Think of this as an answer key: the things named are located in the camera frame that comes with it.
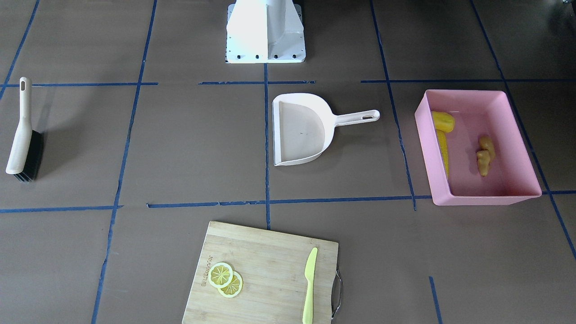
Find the beige plastic dustpan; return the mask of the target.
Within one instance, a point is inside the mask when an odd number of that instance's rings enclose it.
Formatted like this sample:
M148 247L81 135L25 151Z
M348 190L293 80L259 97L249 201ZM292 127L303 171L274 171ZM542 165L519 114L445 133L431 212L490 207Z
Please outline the beige plastic dustpan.
M335 128L380 119L376 109L336 115L315 94L281 94L272 101L274 166L317 159L331 144Z

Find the yellow toy corn cob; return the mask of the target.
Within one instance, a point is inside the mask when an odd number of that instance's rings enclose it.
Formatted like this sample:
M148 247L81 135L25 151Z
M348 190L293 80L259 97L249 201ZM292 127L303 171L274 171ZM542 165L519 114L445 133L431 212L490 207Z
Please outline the yellow toy corn cob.
M442 130L436 130L437 141L439 145L439 150L441 153L442 162L444 164L444 170L446 177L449 178L449 150L448 150L448 140L446 133Z

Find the yellow toy potato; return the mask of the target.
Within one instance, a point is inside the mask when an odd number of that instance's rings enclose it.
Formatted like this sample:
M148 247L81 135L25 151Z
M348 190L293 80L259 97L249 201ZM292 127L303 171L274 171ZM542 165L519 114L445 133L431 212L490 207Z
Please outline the yellow toy potato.
M432 111L431 113L434 129L444 133L450 133L454 131L455 118L450 115L450 113L436 111Z

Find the tan toy ginger root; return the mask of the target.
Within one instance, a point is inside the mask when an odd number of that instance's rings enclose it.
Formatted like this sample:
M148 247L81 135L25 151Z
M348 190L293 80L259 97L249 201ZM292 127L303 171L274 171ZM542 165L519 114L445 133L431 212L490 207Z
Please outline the tan toy ginger root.
M491 162L495 159L496 151L492 139L488 136L482 136L478 139L480 150L477 151L477 168L482 177L489 173Z

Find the beige brush with black bristles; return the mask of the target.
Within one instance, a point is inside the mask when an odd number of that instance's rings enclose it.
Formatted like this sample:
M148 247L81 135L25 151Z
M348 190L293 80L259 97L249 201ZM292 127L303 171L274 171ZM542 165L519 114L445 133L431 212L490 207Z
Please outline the beige brush with black bristles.
M5 172L21 182L32 182L41 167L44 137L32 127L31 80L23 76L18 86L20 115Z

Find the pink plastic bin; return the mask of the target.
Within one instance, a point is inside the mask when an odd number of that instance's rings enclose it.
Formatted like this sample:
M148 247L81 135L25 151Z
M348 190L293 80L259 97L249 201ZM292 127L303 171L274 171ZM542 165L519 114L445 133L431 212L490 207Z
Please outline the pink plastic bin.
M432 111L450 113L455 128L446 133L446 177ZM510 205L542 195L524 139L505 92L426 90L415 112L420 146L432 195L438 206ZM489 173L477 168L478 139L488 136L496 156Z

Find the bamboo cutting board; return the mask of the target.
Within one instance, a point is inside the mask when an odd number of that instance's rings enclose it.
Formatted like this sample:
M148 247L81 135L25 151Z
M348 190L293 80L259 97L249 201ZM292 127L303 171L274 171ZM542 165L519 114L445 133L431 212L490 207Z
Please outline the bamboo cutting board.
M317 247L313 324L333 320L336 242L211 221L204 237L184 324L300 324L307 282L305 264ZM243 278L236 297L208 283L214 263L227 262Z

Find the green plastic toy knife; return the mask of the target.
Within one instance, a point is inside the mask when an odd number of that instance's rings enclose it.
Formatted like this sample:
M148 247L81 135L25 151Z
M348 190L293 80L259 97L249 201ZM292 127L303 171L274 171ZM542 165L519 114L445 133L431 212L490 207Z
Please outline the green plastic toy knife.
M304 309L302 312L301 322L303 324L312 324L314 317L314 279L315 279L315 261L317 260L318 248L313 247L309 253L305 264L304 276L307 282Z

